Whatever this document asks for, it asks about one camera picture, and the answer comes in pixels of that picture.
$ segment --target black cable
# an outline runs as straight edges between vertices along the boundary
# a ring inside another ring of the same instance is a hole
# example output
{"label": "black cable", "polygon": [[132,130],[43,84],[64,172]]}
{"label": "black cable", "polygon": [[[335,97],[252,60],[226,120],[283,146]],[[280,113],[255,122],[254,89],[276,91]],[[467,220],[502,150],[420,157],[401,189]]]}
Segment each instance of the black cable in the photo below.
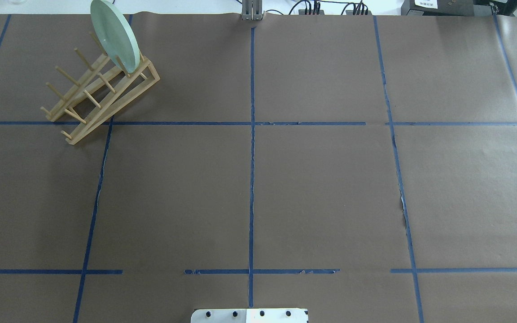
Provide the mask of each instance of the black cable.
{"label": "black cable", "polygon": [[340,13],[341,16],[344,14],[348,6],[350,6],[351,4],[355,7],[352,10],[356,10],[356,4],[354,2],[349,2],[346,6],[344,6],[344,9],[342,9],[342,12]]}
{"label": "black cable", "polygon": [[368,15],[368,6],[366,6],[364,4],[364,2],[359,2],[358,6],[355,7],[355,10],[352,12],[353,15],[355,16],[364,16],[364,15]]}
{"label": "black cable", "polygon": [[285,15],[284,13],[279,12],[279,10],[275,10],[275,9],[269,9],[269,10],[267,10],[266,12],[278,12],[278,13],[280,13],[280,14],[281,14],[281,15],[283,15],[283,16]]}
{"label": "black cable", "polygon": [[308,10],[309,11],[312,10],[312,4],[310,3],[310,1],[308,1],[308,0],[300,0],[299,2],[296,2],[295,5],[291,8],[291,11],[289,11],[289,14],[293,13],[294,8],[296,8],[296,6],[298,6],[298,4],[300,2],[305,2],[305,4],[304,4],[304,14],[306,14],[306,10],[307,10],[306,9],[307,8],[306,4],[308,4]]}

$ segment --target gray bracket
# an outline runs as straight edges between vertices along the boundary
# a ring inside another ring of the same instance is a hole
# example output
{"label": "gray bracket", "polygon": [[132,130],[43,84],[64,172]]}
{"label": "gray bracket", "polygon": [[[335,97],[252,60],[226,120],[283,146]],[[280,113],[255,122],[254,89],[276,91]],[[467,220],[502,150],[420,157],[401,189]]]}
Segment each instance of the gray bracket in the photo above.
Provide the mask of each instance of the gray bracket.
{"label": "gray bracket", "polygon": [[241,0],[242,20],[263,20],[263,0]]}
{"label": "gray bracket", "polygon": [[200,309],[191,323],[308,323],[307,309]]}

